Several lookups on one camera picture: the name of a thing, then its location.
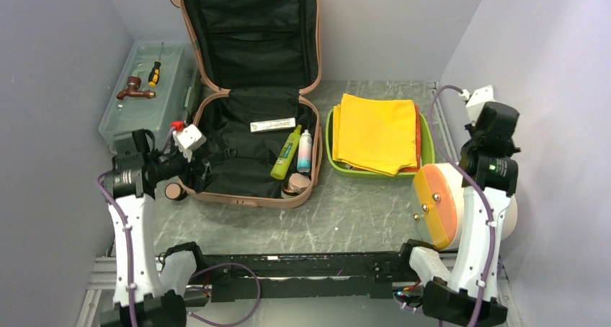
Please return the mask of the pink hard-shell suitcase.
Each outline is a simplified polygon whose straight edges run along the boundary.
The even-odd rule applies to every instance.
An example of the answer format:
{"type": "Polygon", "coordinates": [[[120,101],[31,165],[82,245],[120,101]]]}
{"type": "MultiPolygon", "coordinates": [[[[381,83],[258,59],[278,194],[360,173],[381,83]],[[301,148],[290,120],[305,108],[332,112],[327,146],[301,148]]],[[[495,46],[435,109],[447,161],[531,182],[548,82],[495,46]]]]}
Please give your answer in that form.
{"type": "Polygon", "coordinates": [[[307,98],[321,80],[318,0],[170,0],[182,11],[200,80],[211,90],[193,116],[205,162],[179,183],[197,200],[294,208],[315,187],[323,155],[320,113],[307,98]],[[290,131],[251,130],[293,119],[313,138],[308,183],[288,195],[272,167],[290,131]]]}

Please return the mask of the yellow cloth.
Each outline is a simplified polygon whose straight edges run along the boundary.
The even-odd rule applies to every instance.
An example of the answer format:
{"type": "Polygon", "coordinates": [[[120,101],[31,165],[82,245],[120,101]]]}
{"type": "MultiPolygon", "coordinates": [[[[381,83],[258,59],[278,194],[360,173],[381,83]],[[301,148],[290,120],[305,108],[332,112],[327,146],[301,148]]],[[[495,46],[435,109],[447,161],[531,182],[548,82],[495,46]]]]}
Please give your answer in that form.
{"type": "Polygon", "coordinates": [[[419,165],[419,112],[410,99],[343,94],[334,106],[331,158],[360,170],[395,176],[419,165]]]}

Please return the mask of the red printed package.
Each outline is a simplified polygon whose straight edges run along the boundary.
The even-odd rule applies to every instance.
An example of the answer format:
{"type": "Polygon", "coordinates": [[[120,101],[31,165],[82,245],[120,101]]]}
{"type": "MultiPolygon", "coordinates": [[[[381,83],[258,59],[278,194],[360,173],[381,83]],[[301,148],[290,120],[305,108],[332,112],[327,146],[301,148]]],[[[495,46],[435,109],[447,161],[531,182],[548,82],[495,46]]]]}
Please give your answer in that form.
{"type": "Polygon", "coordinates": [[[416,145],[416,165],[414,167],[402,168],[400,174],[416,173],[422,167],[422,132],[421,119],[418,106],[414,105],[416,120],[415,120],[415,145],[416,145]]]}

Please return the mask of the green plastic tray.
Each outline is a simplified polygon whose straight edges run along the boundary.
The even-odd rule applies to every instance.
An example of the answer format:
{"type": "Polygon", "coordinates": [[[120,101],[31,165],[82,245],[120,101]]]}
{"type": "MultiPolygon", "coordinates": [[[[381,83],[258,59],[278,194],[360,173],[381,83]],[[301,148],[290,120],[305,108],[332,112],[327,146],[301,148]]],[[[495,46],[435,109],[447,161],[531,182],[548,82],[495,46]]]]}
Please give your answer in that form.
{"type": "MultiPolygon", "coordinates": [[[[427,164],[435,164],[436,161],[436,152],[434,147],[434,141],[432,138],[432,133],[429,127],[429,123],[427,122],[426,117],[423,113],[420,113],[421,119],[421,132],[422,132],[422,166],[427,164]]],[[[333,130],[334,124],[334,110],[332,109],[327,114],[326,118],[326,128],[325,128],[325,146],[326,146],[326,155],[331,167],[337,171],[341,176],[349,177],[349,178],[359,178],[359,179],[411,179],[416,174],[408,173],[408,174],[400,174],[399,172],[395,176],[386,176],[384,174],[378,174],[372,171],[363,171],[360,169],[351,169],[351,167],[345,163],[335,161],[332,158],[332,149],[333,149],[333,130]]]]}

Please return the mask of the cream appliance with orange rim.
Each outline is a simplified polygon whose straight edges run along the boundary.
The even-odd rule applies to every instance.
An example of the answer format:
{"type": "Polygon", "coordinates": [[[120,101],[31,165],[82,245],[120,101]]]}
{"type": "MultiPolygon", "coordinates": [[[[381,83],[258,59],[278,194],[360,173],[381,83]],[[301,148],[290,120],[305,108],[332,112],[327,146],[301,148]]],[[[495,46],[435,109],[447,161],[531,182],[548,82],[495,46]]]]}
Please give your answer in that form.
{"type": "Polygon", "coordinates": [[[414,221],[418,238],[407,244],[437,252],[458,249],[465,213],[463,176],[457,163],[428,163],[415,174],[412,192],[417,198],[414,221]]]}

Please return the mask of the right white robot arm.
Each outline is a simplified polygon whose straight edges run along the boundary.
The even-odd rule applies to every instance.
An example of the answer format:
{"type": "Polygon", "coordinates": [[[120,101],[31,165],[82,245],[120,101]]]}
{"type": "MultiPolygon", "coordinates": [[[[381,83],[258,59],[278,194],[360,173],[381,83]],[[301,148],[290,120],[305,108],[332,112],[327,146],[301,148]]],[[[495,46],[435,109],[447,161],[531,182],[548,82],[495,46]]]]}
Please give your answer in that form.
{"type": "Polygon", "coordinates": [[[498,326],[508,308],[499,301],[498,258],[506,214],[517,190],[520,149],[512,136],[519,112],[499,102],[485,102],[454,165],[462,176],[463,224],[452,269],[430,243],[410,240],[397,270],[406,280],[422,281],[422,313],[458,326],[498,326]]]}

